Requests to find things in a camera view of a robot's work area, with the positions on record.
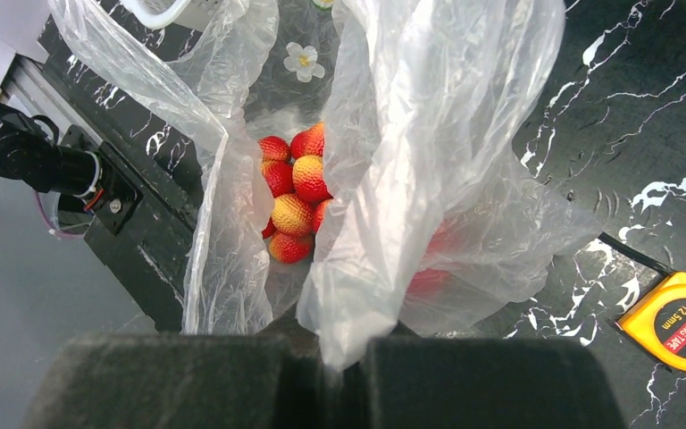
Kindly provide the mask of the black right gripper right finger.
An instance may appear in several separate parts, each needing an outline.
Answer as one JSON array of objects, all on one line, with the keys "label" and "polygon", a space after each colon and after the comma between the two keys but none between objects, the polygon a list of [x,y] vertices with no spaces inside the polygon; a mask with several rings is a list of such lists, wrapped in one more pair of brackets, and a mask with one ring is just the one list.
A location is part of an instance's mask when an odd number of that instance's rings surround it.
[{"label": "black right gripper right finger", "polygon": [[623,428],[605,372],[570,341],[371,342],[347,384],[345,428]]}]

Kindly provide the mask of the red lychee bunch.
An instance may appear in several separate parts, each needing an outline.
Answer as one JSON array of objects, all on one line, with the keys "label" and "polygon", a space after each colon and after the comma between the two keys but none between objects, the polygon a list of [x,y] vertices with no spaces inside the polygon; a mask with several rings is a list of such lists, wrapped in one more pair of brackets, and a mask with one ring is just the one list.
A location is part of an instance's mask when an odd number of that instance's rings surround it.
[{"label": "red lychee bunch", "polygon": [[300,131],[291,141],[278,136],[258,140],[261,174],[274,206],[263,230],[268,251],[283,264],[295,264],[314,249],[315,235],[332,195],[323,178],[325,129],[323,122]]}]

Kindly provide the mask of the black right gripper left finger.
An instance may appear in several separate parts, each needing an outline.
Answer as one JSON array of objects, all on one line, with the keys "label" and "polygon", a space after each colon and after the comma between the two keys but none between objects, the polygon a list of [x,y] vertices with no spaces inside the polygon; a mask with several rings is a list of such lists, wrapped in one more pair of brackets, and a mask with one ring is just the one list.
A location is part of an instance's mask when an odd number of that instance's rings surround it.
[{"label": "black right gripper left finger", "polygon": [[282,337],[88,335],[56,356],[26,428],[317,428],[308,364]]}]

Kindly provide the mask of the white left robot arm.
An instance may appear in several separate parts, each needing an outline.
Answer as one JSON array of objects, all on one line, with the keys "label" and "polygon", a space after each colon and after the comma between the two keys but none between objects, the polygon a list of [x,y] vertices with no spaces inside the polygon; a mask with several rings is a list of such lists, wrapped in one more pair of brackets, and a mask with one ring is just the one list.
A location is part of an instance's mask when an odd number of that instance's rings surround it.
[{"label": "white left robot arm", "polygon": [[0,102],[0,178],[37,193],[76,198],[113,235],[131,218],[143,194],[130,164],[114,148],[95,147],[78,126],[60,132],[44,115],[28,116]]}]

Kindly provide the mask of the clear plastic bag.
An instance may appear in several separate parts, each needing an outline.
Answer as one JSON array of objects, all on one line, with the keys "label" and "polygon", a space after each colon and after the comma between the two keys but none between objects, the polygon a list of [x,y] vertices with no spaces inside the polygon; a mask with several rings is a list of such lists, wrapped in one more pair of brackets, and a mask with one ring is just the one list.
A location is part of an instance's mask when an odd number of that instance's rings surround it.
[{"label": "clear plastic bag", "polygon": [[[531,298],[554,256],[601,231],[512,149],[561,46],[561,1],[220,1],[173,61],[97,1],[49,7],[79,60],[194,143],[185,334],[259,332],[288,294],[342,370],[398,321],[459,330]],[[333,200],[313,261],[283,273],[260,234],[274,202],[257,140],[314,122]],[[409,298],[444,221],[460,245],[446,288]]]}]

